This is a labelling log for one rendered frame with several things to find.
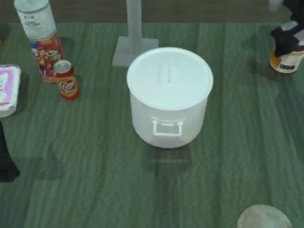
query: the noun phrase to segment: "pot handle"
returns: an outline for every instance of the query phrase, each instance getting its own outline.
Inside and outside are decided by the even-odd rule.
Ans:
[[[180,137],[182,136],[182,126],[183,126],[184,122],[178,122],[178,123],[161,123],[162,126],[166,126],[166,127],[178,127],[179,132],[174,134],[174,133],[161,133],[161,132],[157,132],[157,125],[158,125],[158,121],[157,120],[153,120],[153,135],[154,136],[169,136],[169,137]]]

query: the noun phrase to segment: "pot lid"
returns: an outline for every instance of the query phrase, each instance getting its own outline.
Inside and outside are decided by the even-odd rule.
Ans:
[[[163,47],[145,52],[131,64],[130,92],[145,105],[164,111],[193,107],[205,100],[213,86],[208,64],[193,52]]]
[[[15,0],[14,6],[18,11],[32,13],[47,6],[48,0]]]
[[[237,228],[292,228],[288,217],[268,205],[254,205],[246,209],[238,219]]]

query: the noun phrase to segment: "green tablecloth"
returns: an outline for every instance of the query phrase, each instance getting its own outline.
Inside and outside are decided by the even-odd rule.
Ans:
[[[302,227],[304,68],[269,71],[275,26],[144,24],[161,47],[202,56],[215,79],[201,134],[163,151],[135,134],[127,69],[111,67],[126,24],[58,25],[81,88],[72,102],[42,82],[21,25],[2,25],[0,63],[23,74],[18,110],[3,119],[22,174],[0,183],[0,227],[235,228],[254,204]]]

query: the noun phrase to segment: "wooden table surface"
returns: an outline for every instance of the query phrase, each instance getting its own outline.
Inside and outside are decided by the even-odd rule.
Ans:
[[[50,0],[57,22],[126,22],[126,0]],[[144,22],[283,22],[268,0],[143,0]],[[1,0],[0,22],[19,22],[13,0]]]
[[[0,183],[0,227],[236,228],[244,209],[267,204],[301,228],[304,66],[289,78],[269,70],[277,25],[143,25],[214,74],[203,129],[176,150],[149,146],[132,127],[127,69],[111,66],[126,24],[58,25],[81,89],[72,102],[42,82],[21,25],[2,25],[0,63],[23,73],[18,110],[2,121],[21,176]]]

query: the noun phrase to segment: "pink package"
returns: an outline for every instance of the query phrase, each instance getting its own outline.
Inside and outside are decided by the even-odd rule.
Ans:
[[[0,106],[12,100],[15,69],[0,68]]]

